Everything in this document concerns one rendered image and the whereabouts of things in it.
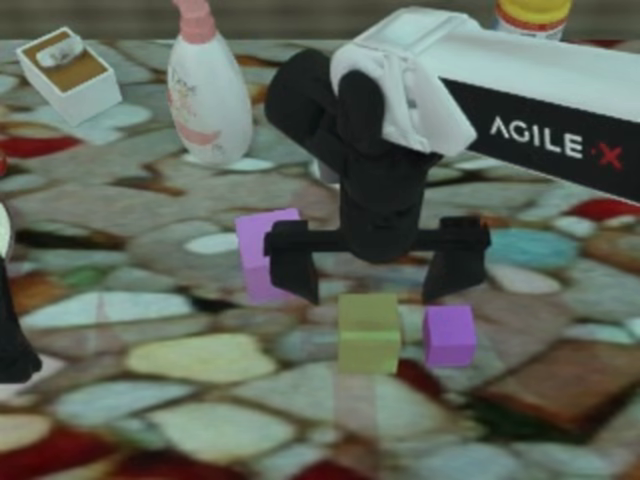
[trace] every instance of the mosaic tabletop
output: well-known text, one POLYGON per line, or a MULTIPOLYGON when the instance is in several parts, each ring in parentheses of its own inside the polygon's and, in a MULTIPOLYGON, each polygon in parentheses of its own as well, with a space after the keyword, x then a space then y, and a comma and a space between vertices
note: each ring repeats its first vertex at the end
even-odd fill
POLYGON ((340 42, 231 43, 256 132, 222 171, 191 163, 172 127, 170 42, 92 42, 125 101, 77 128, 22 78, 21 43, 0 43, 0 192, 16 308, 45 366, 0 386, 0 480, 640 479, 638 207, 444 160, 422 225, 478 214, 494 244, 488 282, 441 299, 473 306, 473 366, 427 369, 428 255, 317 255, 319 306, 257 308, 243 287, 236 216, 295 207, 313 228, 337 223, 337 190, 262 102, 279 63, 340 42), (397 293, 397 374, 335 373, 345 292, 397 293))

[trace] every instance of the white box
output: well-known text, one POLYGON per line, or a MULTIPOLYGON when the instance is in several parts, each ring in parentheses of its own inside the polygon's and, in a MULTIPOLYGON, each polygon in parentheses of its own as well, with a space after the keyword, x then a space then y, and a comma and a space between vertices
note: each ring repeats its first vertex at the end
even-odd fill
POLYGON ((86 45, 85 54, 81 60, 73 60, 55 71, 44 70, 37 65, 35 55, 56 43, 52 43, 51 39, 60 37, 59 40, 63 40, 71 35, 73 32, 69 28, 62 27, 20 47, 16 50, 16 54, 29 83, 70 125, 76 126, 120 103, 122 94, 113 69, 86 45), (96 71, 97 73, 83 81, 81 78, 83 75, 79 74, 81 70, 78 68, 80 61, 85 62, 82 66, 90 67, 84 68, 84 72, 90 74, 92 71, 96 71))

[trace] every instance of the pink pump dispenser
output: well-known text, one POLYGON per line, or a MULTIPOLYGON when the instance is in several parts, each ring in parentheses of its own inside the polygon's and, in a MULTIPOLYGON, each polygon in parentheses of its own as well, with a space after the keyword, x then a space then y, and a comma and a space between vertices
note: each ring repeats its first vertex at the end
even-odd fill
POLYGON ((217 167, 240 160, 253 136, 242 72, 218 32, 207 0, 173 0, 180 35, 167 69, 171 116, 189 160, 217 167))

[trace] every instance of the black object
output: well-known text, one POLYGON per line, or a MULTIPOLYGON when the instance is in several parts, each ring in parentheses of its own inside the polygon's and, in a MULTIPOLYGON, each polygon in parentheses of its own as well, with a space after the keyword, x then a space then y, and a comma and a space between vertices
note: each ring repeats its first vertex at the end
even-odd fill
POLYGON ((478 134, 469 150, 640 203, 640 122, 442 81, 478 134))
POLYGON ((349 251, 369 263, 387 263, 418 250, 436 251, 423 286, 425 302, 482 283, 491 239, 479 219, 444 218, 437 230, 418 229, 426 177, 442 155, 384 140, 378 84, 353 71, 335 95, 329 68, 328 57, 305 50, 280 67, 267 91, 267 119, 340 178, 337 230, 279 221, 265 236, 273 285, 318 303, 313 252, 349 251))
POLYGON ((42 370, 42 360, 24 336, 13 307, 9 277, 0 257, 0 385, 26 383, 42 370))

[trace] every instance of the pink block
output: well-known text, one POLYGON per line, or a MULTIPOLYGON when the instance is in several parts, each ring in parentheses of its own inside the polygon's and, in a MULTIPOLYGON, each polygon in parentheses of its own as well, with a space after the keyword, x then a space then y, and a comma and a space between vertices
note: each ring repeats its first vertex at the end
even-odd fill
POLYGON ((473 362, 477 342, 470 306, 427 307, 423 336, 429 367, 467 367, 473 362))
POLYGON ((269 257, 264 255, 264 237, 280 220, 300 220, 295 208, 244 215, 235 220, 240 260, 249 300, 263 304, 291 298, 291 294, 274 287, 269 273, 269 257))

